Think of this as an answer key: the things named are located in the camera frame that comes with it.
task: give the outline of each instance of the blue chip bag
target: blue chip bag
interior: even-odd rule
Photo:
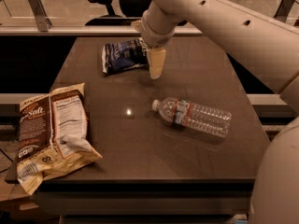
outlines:
[[[150,47],[142,38],[105,44],[102,51],[103,72],[114,74],[148,65],[148,51]]]

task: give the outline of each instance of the floor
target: floor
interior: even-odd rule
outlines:
[[[87,0],[43,0],[44,5],[47,8],[48,14],[52,17],[54,24],[67,25],[69,23],[75,25],[82,25],[84,22],[89,19],[99,16],[99,14],[106,14],[104,7],[98,5],[91,5]],[[242,6],[251,8],[257,12],[261,12],[266,16],[273,17],[276,10],[278,9],[279,3],[281,0],[231,0]],[[28,10],[25,0],[6,0],[6,3],[0,2],[0,13],[5,14],[1,15],[0,26],[1,25],[20,25],[20,24],[31,24],[34,23],[33,18],[31,17],[30,10]],[[121,13],[120,8],[118,7],[117,1],[113,2],[113,6],[116,9],[117,13]],[[291,14],[293,17],[297,18],[297,8],[298,3],[295,4],[294,9]],[[12,160],[16,156],[18,150],[18,132],[17,132],[17,119],[12,118],[0,118],[0,187],[5,185],[3,180],[6,175],[7,168],[9,168]],[[265,131],[267,132],[269,139],[279,132],[282,126],[276,126],[269,129],[267,126],[264,126]],[[3,193],[0,190],[0,199],[3,197]],[[48,223],[58,223],[58,219],[51,220]]]

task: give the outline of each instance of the bottle label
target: bottle label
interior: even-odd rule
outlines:
[[[191,108],[192,102],[186,100],[178,100],[176,109],[174,110],[173,122],[178,125],[186,126]]]

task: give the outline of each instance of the brown chip bag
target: brown chip bag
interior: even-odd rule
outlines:
[[[31,195],[43,180],[67,175],[101,155],[87,141],[84,83],[20,103],[18,180]]]

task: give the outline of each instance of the clear plastic bottle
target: clear plastic bottle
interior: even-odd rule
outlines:
[[[169,122],[222,138],[226,137],[232,119],[230,112],[173,97],[154,100],[152,109]]]

